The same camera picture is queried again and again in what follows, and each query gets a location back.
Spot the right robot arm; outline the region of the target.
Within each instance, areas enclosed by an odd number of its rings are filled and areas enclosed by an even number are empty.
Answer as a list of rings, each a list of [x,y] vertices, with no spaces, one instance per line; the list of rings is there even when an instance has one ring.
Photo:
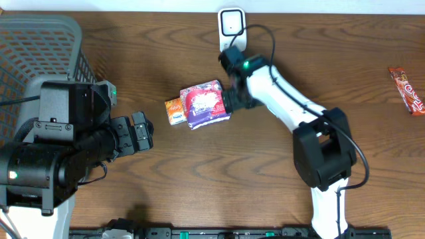
[[[348,229],[345,220],[346,187],[355,149],[346,115],[326,110],[296,90],[278,69],[261,56],[244,56],[237,47],[223,50],[218,61],[232,87],[222,93],[225,110],[254,108],[264,104],[290,130],[295,168],[311,189],[311,226],[320,238],[337,238]]]

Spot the red purple floral tissue pack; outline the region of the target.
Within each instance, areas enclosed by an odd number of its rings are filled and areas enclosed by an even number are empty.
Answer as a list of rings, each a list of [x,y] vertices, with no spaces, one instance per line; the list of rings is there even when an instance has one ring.
[[[222,86],[218,80],[212,80],[180,90],[180,99],[187,124],[192,129],[229,120],[222,100]]]

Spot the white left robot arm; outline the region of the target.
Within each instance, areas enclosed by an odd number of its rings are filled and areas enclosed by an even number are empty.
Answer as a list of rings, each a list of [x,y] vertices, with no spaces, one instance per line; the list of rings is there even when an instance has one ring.
[[[113,94],[107,83],[42,83],[38,116],[1,148],[1,227],[10,237],[67,238],[89,171],[153,147],[143,112],[111,117]]]

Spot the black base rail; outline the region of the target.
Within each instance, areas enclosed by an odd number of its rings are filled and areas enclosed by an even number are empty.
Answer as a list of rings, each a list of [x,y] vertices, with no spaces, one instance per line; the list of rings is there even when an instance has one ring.
[[[102,228],[75,228],[69,238],[134,238],[134,239],[256,239],[256,238],[318,238],[310,226],[283,228],[173,228],[143,227],[124,218],[111,220]]]

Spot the orange brown snack bar wrapper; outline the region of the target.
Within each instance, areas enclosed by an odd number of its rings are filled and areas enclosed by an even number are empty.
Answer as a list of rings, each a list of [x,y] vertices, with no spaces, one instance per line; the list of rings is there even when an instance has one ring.
[[[418,97],[412,85],[408,82],[406,72],[402,67],[388,69],[396,87],[412,116],[424,115],[424,102]]]

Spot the white barcode scanner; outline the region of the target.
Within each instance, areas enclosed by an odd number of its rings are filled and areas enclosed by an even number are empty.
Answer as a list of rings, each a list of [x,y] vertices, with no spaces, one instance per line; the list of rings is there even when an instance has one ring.
[[[230,47],[232,39],[236,37],[233,45],[239,50],[245,51],[247,46],[246,15],[239,7],[223,8],[218,12],[219,49]]]

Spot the grey plastic basket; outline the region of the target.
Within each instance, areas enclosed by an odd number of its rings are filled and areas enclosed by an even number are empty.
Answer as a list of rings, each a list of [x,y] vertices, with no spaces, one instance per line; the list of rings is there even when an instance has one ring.
[[[1,16],[1,144],[39,115],[43,82],[96,82],[82,50],[82,29],[64,15]]]

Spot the orange tissue pack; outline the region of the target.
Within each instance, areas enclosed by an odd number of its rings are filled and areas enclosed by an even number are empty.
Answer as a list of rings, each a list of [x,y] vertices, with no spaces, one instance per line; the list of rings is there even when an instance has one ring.
[[[166,101],[165,109],[170,125],[177,125],[187,120],[180,98]]]

